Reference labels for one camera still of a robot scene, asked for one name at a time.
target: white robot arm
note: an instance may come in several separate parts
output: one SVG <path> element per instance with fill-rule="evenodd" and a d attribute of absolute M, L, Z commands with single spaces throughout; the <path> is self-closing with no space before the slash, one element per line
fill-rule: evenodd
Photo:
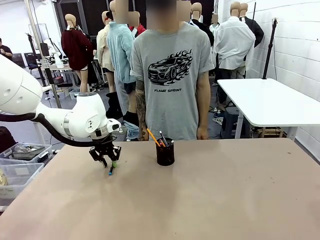
<path fill-rule="evenodd" d="M 99 153 L 93 158 L 103 162 L 101 155 L 103 156 L 104 149 L 111 145 L 113 147 L 111 133 L 118 131 L 121 123 L 106 117 L 106 109 L 100 96 L 91 92 L 80 93 L 73 109 L 60 109 L 43 105 L 42 95 L 40 83 L 31 74 L 0 56 L 0 110 L 14 114 L 2 114 L 0 121 L 6 122 L 10 118 L 11 122 L 19 122 L 22 115 L 29 114 L 29 120 L 42 123 L 55 138 L 60 138 L 66 144 L 98 148 L 98 151 L 92 149 Z M 91 137 L 92 142 L 75 142 L 66 137 Z"/>

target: car graphic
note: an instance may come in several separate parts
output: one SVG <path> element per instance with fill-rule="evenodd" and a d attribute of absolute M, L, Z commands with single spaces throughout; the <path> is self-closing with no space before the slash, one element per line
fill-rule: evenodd
<path fill-rule="evenodd" d="M 148 77 L 153 84 L 164 85 L 177 79 L 177 75 L 188 71 L 189 57 L 170 57 L 152 63 L 148 68 Z"/>

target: black jacket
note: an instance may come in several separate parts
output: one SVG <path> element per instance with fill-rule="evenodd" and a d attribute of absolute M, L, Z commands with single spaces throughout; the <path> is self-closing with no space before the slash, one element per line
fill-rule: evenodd
<path fill-rule="evenodd" d="M 214 43 L 215 43 L 215 37 L 214 37 L 214 34 L 210 31 L 209 26 L 204 23 L 199 22 L 196 19 L 192 19 L 192 22 L 195 25 L 197 25 L 199 27 L 199 29 L 201 29 L 202 31 L 204 31 L 208 35 L 209 40 L 210 40 L 210 45 L 211 45 L 211 47 L 213 47 Z"/>
<path fill-rule="evenodd" d="M 245 23 L 248 25 L 250 30 L 255 35 L 254 47 L 256 47 L 261 43 L 262 39 L 264 38 L 265 33 L 255 20 L 247 18 L 246 16 L 244 17 L 244 19 L 245 19 Z"/>

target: person's hand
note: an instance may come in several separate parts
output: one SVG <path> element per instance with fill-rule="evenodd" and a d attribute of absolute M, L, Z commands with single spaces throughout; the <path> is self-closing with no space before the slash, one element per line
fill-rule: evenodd
<path fill-rule="evenodd" d="M 208 140 L 208 128 L 199 126 L 196 131 L 196 139 L 198 140 Z"/>
<path fill-rule="evenodd" d="M 147 131 L 146 126 L 140 129 L 139 141 L 149 141 L 149 133 Z"/>

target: tattoo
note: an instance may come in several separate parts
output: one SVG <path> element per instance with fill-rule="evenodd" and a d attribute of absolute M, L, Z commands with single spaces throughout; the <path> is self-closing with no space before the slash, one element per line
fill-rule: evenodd
<path fill-rule="evenodd" d="M 136 113 L 139 118 L 139 141 L 145 139 L 146 132 L 144 129 L 146 126 L 146 93 L 145 93 L 145 82 L 142 80 L 136 81 L 135 87 L 135 97 L 136 97 Z"/>

